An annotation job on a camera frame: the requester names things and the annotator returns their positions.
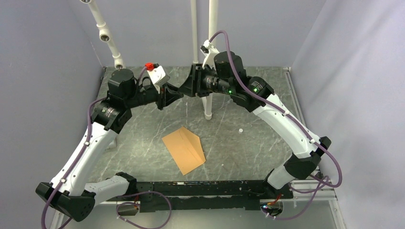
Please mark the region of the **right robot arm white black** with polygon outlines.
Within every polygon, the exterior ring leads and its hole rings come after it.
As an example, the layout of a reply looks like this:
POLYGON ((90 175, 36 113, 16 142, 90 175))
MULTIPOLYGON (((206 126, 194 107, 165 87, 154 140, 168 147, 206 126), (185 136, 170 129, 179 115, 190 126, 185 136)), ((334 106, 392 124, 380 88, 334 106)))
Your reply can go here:
POLYGON ((300 122, 284 106, 274 89, 263 78, 247 75, 240 56, 231 52, 231 57, 242 83, 277 108, 254 98, 239 85, 226 52, 214 56, 213 67, 193 64, 179 92, 189 97, 227 94, 234 103, 259 117, 282 137, 292 149, 292 155, 269 172, 263 185, 264 194, 275 198, 286 184, 294 179, 305 179, 316 169, 324 149, 331 146, 331 140, 326 136, 319 137, 307 128, 300 129, 300 122))

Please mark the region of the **brown paper envelope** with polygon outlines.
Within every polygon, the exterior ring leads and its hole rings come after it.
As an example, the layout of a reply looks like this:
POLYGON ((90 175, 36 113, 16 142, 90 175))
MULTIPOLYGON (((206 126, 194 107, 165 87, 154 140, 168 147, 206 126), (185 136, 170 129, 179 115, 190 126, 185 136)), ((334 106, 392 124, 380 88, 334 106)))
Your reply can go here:
POLYGON ((181 127, 162 140, 183 175, 206 162, 200 138, 187 128, 181 127))

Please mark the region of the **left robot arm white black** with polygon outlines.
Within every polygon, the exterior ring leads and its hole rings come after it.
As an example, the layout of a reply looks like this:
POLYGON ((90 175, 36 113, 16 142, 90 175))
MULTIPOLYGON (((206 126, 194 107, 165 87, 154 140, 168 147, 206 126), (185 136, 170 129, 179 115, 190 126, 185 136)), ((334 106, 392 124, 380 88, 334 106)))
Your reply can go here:
POLYGON ((102 153, 131 119, 131 109, 155 103, 158 109, 182 98, 169 84, 163 67, 150 64, 143 68, 151 85, 144 87, 130 69, 119 69, 108 81, 104 98, 90 104, 87 130, 61 171, 50 181, 42 182, 36 193, 47 207, 80 222, 99 203, 121 196, 132 200, 137 194, 137 180, 124 172, 98 183, 88 183, 90 172, 102 153))

